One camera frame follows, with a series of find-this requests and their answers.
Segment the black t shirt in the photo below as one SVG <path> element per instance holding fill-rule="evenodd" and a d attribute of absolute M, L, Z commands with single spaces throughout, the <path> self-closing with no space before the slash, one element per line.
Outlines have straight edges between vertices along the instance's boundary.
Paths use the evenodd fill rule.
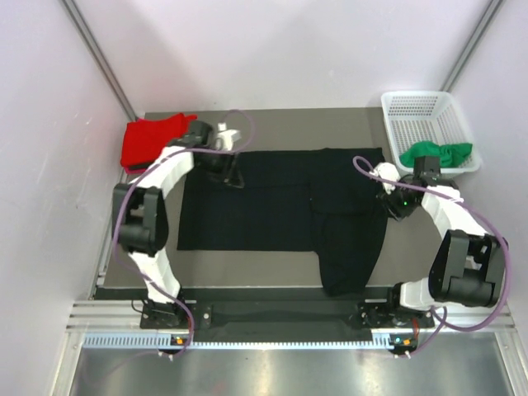
<path fill-rule="evenodd" d="M 186 175 L 178 249 L 315 252 L 323 288 L 364 291 L 383 247 L 388 216 L 381 186 L 352 159 L 384 161 L 381 148 L 241 153 L 243 187 L 205 169 Z"/>

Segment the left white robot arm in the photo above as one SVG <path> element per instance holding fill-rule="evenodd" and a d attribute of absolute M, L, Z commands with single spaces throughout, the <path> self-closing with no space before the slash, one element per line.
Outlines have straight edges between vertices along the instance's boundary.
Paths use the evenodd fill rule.
<path fill-rule="evenodd" d="M 180 300 L 181 284 L 167 256 L 165 200 L 193 169 L 201 169 L 223 184 L 243 186 L 235 151 L 240 139 L 240 131 L 225 123 L 213 127 L 193 120 L 185 134 L 168 141 L 141 176 L 114 187 L 112 241 L 127 253 L 147 286 L 142 328 L 178 328 L 190 323 L 189 311 Z"/>

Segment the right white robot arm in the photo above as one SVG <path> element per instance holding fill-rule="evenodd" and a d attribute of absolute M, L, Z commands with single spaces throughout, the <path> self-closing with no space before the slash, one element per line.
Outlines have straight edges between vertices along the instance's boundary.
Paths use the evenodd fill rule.
<path fill-rule="evenodd" d="M 371 176 L 382 185 L 379 196 L 395 219 L 416 209 L 428 214 L 441 237 L 427 277 L 396 285 L 398 298 L 385 305 L 385 317 L 397 327 L 411 321 L 416 311 L 460 305 L 490 308 L 480 323 L 462 327 L 440 323 L 459 332 L 475 332 L 491 324 L 504 307 L 511 285 L 511 255 L 506 239 L 481 214 L 471 209 L 450 178 L 441 175 L 438 157 L 420 157 L 404 177 L 392 163 L 379 163 Z"/>

